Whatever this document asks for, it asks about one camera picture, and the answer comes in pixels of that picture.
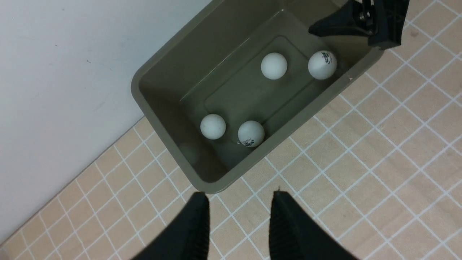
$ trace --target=white wall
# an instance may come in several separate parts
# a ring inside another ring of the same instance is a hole
[[[0,0],[0,242],[131,127],[135,71],[210,0]]]

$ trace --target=tile floor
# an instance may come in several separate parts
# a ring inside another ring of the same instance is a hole
[[[359,258],[462,259],[461,12],[461,0],[411,0],[403,46],[209,196],[209,258],[269,259],[280,187]],[[130,259],[194,191],[144,118],[3,243],[0,260]]]

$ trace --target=bin floor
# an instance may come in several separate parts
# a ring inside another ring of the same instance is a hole
[[[309,74],[308,60],[319,50],[328,47],[291,13],[278,12],[182,98],[185,114],[199,131],[207,114],[226,121],[225,135],[209,140],[226,167],[231,169],[252,152],[239,144],[242,123],[261,123],[268,138],[337,79],[315,80]],[[288,63],[278,80],[261,73],[262,59],[272,52],[281,53]]]

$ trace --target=black clamp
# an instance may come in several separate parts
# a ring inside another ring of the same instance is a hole
[[[338,11],[309,28],[319,36],[354,35],[368,37],[368,45],[381,50],[401,45],[409,0],[348,0]]]

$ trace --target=white ping pong ball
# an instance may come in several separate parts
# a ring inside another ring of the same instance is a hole
[[[330,78],[337,69],[337,59],[327,50],[321,50],[311,56],[308,62],[308,71],[317,80]]]
[[[257,121],[247,121],[239,127],[237,137],[246,147],[259,146],[265,137],[263,126]]]
[[[261,72],[270,80],[280,79],[287,71],[287,60],[280,53],[273,52],[261,61]]]
[[[207,115],[201,121],[201,132],[210,140],[216,140],[222,137],[225,131],[226,123],[224,119],[217,114]]]

